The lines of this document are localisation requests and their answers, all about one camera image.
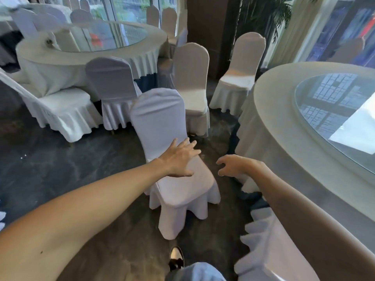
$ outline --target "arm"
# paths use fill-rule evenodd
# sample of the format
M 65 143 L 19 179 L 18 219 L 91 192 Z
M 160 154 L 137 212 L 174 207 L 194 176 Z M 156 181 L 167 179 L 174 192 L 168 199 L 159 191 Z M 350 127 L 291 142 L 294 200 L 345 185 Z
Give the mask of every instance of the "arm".
M 237 155 L 221 157 L 219 175 L 247 174 L 321 281 L 373 280 L 375 256 L 349 231 L 264 163 Z
M 196 142 L 176 139 L 159 158 L 68 192 L 0 232 L 0 280 L 54 281 L 96 233 L 165 176 L 191 176 Z

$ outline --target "gray marble floor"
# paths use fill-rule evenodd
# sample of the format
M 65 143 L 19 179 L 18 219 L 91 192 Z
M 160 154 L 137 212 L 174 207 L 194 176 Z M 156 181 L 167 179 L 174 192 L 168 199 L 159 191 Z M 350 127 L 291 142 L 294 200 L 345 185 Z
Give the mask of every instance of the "gray marble floor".
M 207 96 L 216 81 L 210 80 Z M 0 83 L 0 209 L 10 223 L 68 191 L 145 163 L 141 143 L 130 126 L 111 135 L 102 126 L 72 147 L 58 132 L 40 128 L 16 92 Z M 237 280 L 233 265 L 248 252 L 239 241 L 251 221 L 249 206 L 238 199 L 238 185 L 217 175 L 216 160 L 228 148 L 236 119 L 210 111 L 210 135 L 198 141 L 201 157 L 215 175 L 222 196 L 209 205 L 209 217 L 190 212 L 176 240 L 166 241 L 157 226 L 160 208 L 148 208 L 141 195 L 115 222 L 93 237 L 65 268 L 59 281 L 163 280 L 171 246 L 179 245 L 186 263 L 205 261 L 227 280 Z

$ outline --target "shoe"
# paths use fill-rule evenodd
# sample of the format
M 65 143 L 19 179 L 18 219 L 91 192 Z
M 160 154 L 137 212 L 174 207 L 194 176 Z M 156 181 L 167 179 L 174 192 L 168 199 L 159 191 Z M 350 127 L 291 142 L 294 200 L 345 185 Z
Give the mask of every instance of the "shoe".
M 182 254 L 182 250 L 178 246 L 172 248 L 171 254 L 169 255 L 168 265 L 170 271 L 181 269 L 185 266 L 184 255 Z

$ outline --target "curtain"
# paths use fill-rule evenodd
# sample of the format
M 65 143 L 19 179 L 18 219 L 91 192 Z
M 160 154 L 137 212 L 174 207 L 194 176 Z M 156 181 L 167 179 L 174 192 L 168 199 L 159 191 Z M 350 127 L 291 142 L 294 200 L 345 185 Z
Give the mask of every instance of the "curtain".
M 295 0 L 289 26 L 280 37 L 269 68 L 306 60 L 337 1 Z

